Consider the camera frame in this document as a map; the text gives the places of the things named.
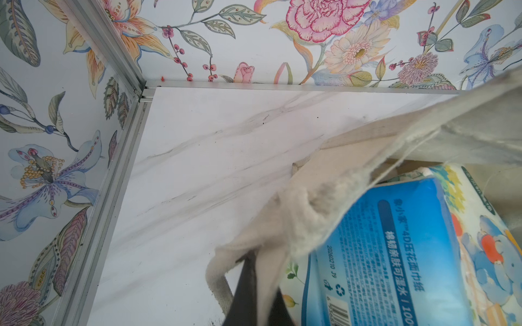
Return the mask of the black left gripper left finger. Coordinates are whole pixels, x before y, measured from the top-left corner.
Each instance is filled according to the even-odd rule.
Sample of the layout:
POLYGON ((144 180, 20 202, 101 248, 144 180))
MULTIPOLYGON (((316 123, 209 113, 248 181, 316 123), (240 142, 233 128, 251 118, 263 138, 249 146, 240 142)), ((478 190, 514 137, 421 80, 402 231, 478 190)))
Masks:
POLYGON ((239 261, 243 262, 243 267, 223 326, 257 325, 256 252, 249 251, 239 261))

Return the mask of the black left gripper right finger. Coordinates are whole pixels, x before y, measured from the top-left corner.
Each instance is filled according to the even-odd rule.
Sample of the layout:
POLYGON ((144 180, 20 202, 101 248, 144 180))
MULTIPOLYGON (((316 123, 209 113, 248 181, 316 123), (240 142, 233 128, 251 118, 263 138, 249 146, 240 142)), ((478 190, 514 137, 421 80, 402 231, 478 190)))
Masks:
POLYGON ((277 290, 270 310, 269 326, 294 326, 280 289, 277 290))

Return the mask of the blue tissue pack edge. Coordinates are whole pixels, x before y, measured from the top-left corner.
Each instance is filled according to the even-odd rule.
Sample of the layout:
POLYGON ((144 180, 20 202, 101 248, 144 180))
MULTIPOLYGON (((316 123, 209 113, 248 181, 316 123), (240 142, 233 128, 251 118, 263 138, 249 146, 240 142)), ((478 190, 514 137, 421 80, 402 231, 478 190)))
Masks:
POLYGON ((303 325, 471 325, 440 182, 368 190, 308 259, 303 325))

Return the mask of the cream canvas tote bag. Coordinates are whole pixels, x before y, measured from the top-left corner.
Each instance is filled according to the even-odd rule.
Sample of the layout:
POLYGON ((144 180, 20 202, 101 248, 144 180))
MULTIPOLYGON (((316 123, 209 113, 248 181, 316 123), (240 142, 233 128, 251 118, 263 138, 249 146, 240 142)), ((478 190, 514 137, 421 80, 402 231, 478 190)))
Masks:
POLYGON ((501 209, 521 207, 521 70, 423 110, 366 124, 327 140, 298 161, 275 193, 228 244, 216 249, 207 285, 224 316, 243 262, 256 252, 257 325, 267 325, 288 262, 324 244, 345 212, 377 183, 426 162, 480 172, 501 209))

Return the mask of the green cartoon tissue pack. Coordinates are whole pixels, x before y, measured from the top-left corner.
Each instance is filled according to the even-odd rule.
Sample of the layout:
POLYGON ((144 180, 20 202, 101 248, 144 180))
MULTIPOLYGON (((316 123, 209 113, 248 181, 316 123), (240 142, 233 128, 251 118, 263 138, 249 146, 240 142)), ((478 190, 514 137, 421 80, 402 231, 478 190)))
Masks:
POLYGON ((392 182, 436 177, 460 246, 474 325, 521 324, 521 247, 471 174, 459 164, 421 167, 392 182))

